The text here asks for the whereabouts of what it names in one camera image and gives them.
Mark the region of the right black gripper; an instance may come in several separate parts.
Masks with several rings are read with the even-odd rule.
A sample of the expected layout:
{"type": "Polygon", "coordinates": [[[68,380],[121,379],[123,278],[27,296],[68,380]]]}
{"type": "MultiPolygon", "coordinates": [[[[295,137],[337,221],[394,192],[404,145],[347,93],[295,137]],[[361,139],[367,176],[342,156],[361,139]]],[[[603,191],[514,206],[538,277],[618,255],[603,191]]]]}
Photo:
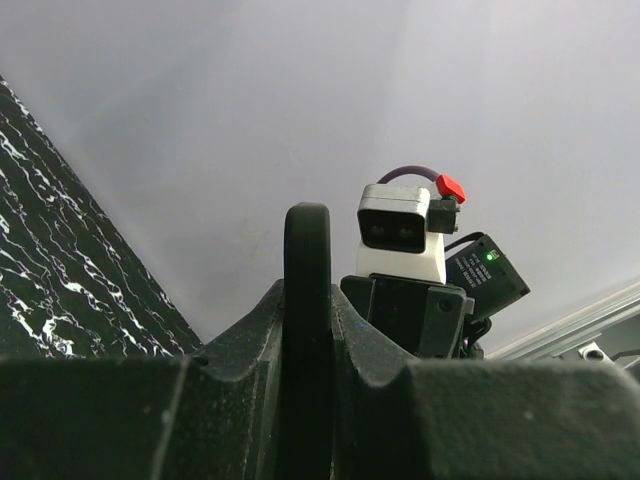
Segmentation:
{"type": "Polygon", "coordinates": [[[464,325],[474,310],[464,289],[384,275],[346,276],[340,289],[367,323],[412,355],[463,356],[464,325]]]}

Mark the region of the black phone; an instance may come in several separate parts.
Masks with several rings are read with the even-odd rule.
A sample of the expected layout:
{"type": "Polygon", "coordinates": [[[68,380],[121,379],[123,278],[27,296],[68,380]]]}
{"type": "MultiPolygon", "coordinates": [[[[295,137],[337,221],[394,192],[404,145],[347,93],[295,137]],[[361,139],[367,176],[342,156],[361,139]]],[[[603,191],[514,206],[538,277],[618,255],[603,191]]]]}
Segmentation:
{"type": "Polygon", "coordinates": [[[284,231],[283,397],[279,479],[327,479],[333,435],[330,218],[290,208],[284,231]]]}

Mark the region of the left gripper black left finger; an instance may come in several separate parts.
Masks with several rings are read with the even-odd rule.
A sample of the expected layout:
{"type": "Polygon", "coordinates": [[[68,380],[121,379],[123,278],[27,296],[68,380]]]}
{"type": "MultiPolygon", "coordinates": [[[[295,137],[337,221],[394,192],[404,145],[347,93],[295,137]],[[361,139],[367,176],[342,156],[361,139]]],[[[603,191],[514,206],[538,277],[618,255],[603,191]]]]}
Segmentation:
{"type": "Polygon", "coordinates": [[[199,351],[3,357],[5,479],[270,479],[283,286],[199,351]]]}

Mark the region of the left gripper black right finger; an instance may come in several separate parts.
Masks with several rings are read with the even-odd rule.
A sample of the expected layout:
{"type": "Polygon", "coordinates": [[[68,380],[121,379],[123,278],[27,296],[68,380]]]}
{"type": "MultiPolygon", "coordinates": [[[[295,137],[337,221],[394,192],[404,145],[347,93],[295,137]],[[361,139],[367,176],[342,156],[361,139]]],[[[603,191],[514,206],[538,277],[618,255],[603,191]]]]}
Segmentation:
{"type": "Polygon", "coordinates": [[[567,361],[421,360],[332,292],[338,479],[635,479],[639,385],[567,361]]]}

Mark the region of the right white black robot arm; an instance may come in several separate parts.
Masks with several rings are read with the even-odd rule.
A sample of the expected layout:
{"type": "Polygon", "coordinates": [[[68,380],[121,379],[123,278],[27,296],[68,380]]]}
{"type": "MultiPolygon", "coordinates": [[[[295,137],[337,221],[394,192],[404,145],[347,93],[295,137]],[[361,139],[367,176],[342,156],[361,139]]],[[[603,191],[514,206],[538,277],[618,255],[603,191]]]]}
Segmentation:
{"type": "Polygon", "coordinates": [[[340,288],[358,314],[410,354],[482,359],[479,339],[491,316],[530,293],[494,240],[474,232],[447,246],[449,284],[373,274],[342,279],[340,288]]]}

